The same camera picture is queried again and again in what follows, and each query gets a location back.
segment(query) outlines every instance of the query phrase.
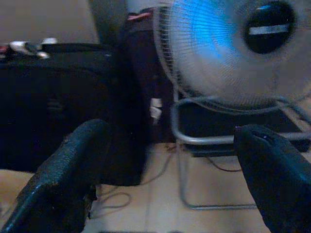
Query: fan hub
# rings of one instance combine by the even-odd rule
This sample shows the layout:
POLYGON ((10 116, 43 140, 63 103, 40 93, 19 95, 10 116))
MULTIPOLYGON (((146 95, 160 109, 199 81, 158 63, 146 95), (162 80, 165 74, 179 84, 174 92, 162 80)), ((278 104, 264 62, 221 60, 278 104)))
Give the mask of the fan hub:
POLYGON ((293 33, 295 14, 292 7, 273 1, 258 7, 251 15, 244 31, 248 48, 259 54, 273 52, 282 47, 293 33))

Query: black bag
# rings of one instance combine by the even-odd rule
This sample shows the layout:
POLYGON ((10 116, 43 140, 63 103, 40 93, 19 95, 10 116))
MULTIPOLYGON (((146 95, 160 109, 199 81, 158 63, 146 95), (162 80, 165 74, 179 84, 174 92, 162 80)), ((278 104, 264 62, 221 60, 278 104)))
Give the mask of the black bag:
POLYGON ((153 9, 140 13, 129 14, 121 36, 122 53, 130 63, 133 78, 139 83, 151 140, 154 143, 174 142, 171 130, 173 85, 156 53, 153 9))
POLYGON ((34 172, 83 122, 112 128, 102 182, 140 182, 146 140, 135 84, 110 47, 44 45, 49 59, 18 55, 0 64, 0 168, 34 172))

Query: cord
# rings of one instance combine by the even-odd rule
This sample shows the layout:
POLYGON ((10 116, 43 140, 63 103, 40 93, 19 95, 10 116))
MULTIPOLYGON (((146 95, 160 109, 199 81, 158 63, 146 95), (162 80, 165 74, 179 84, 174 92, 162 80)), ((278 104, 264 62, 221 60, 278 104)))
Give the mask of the cord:
MULTIPOLYGON (((174 156, 174 153, 173 151, 176 149, 176 146, 173 146, 173 147, 169 147, 168 145, 166 145, 166 151, 167 152, 172 152, 169 157, 167 158, 167 160, 165 161, 165 164, 163 166, 163 168, 161 169, 161 171, 154 177, 152 177, 150 180, 144 182, 144 183, 141 183, 139 184, 139 186, 143 186, 143 185, 147 185, 147 184, 150 184, 151 182, 157 180, 158 178, 160 178, 167 170, 168 168, 168 165, 170 163, 170 161, 172 160, 173 156, 174 156)), ((100 194, 98 197, 104 197, 106 195, 109 195, 107 197, 105 197, 103 200, 100 201, 100 204, 104 204, 105 202, 107 202, 109 199, 111 198, 114 198, 116 196, 126 196, 128 197, 128 201, 125 203, 125 204, 122 204, 122 205, 110 205, 110 206, 104 206, 103 208, 101 209, 97 209, 97 210, 94 210, 95 211, 99 211, 99 210, 103 210, 103 209, 118 209, 118 210, 115 210, 115 211, 111 211, 111 212, 108 212, 108 213, 105 213, 103 215, 99 215, 99 216, 94 216, 92 217, 92 219, 95 219, 95 218, 99 218, 99 217, 103 217, 103 216, 107 216, 109 214, 112 214, 112 213, 115 213, 117 211, 120 211, 122 210, 123 208, 127 207, 128 205, 131 204, 132 202, 132 196, 128 193, 124 193, 124 192, 119 192, 119 193, 115 193, 115 194, 112 194, 113 192, 115 192, 117 189, 119 188, 119 186, 115 186, 113 188, 111 188, 109 191, 105 192, 105 193, 102 193, 100 194)))
POLYGON ((238 170, 229 170, 229 169, 225 169, 225 168, 222 168, 222 167, 218 166, 211 158, 206 157, 206 159, 207 159, 214 167, 216 167, 217 169, 219 169, 219 170, 221 170, 221 171, 226 171, 226 172, 239 172, 239 171, 242 171, 242 169, 238 169, 238 170))

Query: metal fan base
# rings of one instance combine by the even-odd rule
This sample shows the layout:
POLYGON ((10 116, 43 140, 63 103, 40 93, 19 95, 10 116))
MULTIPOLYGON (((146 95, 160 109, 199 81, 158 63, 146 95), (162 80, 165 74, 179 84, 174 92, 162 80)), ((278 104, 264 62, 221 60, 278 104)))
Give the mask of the metal fan base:
MULTIPOLYGON (((196 205, 191 204, 188 202, 186 198, 186 189, 187 189, 187 164, 183 164, 180 150, 181 145, 185 144, 188 145, 193 150, 196 149, 195 152, 197 154, 203 154, 206 156, 231 156, 234 155, 233 150, 233 135, 230 133, 233 133, 234 126, 244 125, 244 124, 251 124, 251 123, 257 123, 257 124, 268 124, 272 130, 275 130, 276 132, 279 132, 282 136, 289 139, 294 145, 296 144, 297 149, 300 151, 306 151, 308 150, 310 146, 310 140, 311 138, 311 132, 302 132, 298 129, 298 127, 281 111, 278 110, 276 112, 271 113, 265 113, 261 117, 259 116, 226 116, 231 118, 225 119, 225 118, 219 118, 216 116, 216 114, 219 113, 213 113, 211 112, 211 115, 214 115, 214 120, 226 120, 226 122, 223 122, 222 125, 217 126, 214 124, 214 122, 210 123, 210 127, 215 127, 212 130, 207 130, 206 125, 204 126, 201 122, 198 122, 198 117, 204 117, 205 115, 202 115, 201 113, 197 114, 197 118, 195 122, 183 122, 181 120, 182 117, 180 117, 179 108, 181 106, 185 106, 187 104, 194 104, 190 99, 178 99, 178 90, 177 88, 174 89, 174 96, 175 96, 175 105, 172 108, 172 131, 177 138, 176 140, 176 154, 178 159, 178 172, 179 172, 179 196, 181 198, 181 201, 183 204, 192 210, 244 210, 244 209, 256 209, 255 204, 223 204, 223 205, 215 205, 215 204, 209 204, 209 205, 196 205), (240 119, 239 125, 237 125, 236 121, 237 119, 240 119), (196 126, 199 126, 199 132, 195 132, 192 135, 187 135, 186 133, 189 133, 191 126, 193 124, 196 126), (202 137, 203 132, 209 132, 209 136, 204 135, 202 137)), ((309 125, 311 125, 311 119, 309 116, 299 107, 295 105, 290 106, 291 109, 293 109, 298 115, 300 115, 301 119, 304 119, 309 125)), ((183 114, 191 114, 189 109, 186 109, 182 112, 183 114)))

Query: electric fan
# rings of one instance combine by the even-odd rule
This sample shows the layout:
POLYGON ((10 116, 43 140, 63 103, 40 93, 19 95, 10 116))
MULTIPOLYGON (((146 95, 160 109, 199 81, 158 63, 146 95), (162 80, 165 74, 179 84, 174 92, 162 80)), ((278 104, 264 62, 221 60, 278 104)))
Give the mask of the electric fan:
MULTIPOLYGON (((157 53, 174 84, 172 130, 178 139, 181 200, 196 210, 256 208, 254 204, 187 202, 187 179, 182 174, 187 169, 181 166, 180 143, 208 145, 213 151, 216 146, 226 146, 234 151, 234 137, 215 135, 219 131, 216 128, 214 135, 207 137, 185 134, 179 129, 178 108, 196 103, 210 111, 211 116, 217 113, 213 120, 223 120, 218 123, 219 128, 233 119, 239 122, 255 117, 260 121, 260 117, 270 114, 265 123, 272 121, 272 117, 280 117, 274 120, 279 129, 288 120, 280 113, 285 107, 292 108, 311 124, 308 115, 296 105, 311 93, 311 1, 167 0, 159 3, 154 17, 157 53), (186 98, 179 100, 179 93, 186 98)), ((207 130, 203 124, 195 124, 207 130)), ((311 137, 310 132, 297 131, 294 127, 293 131, 278 133, 291 141, 311 137)))

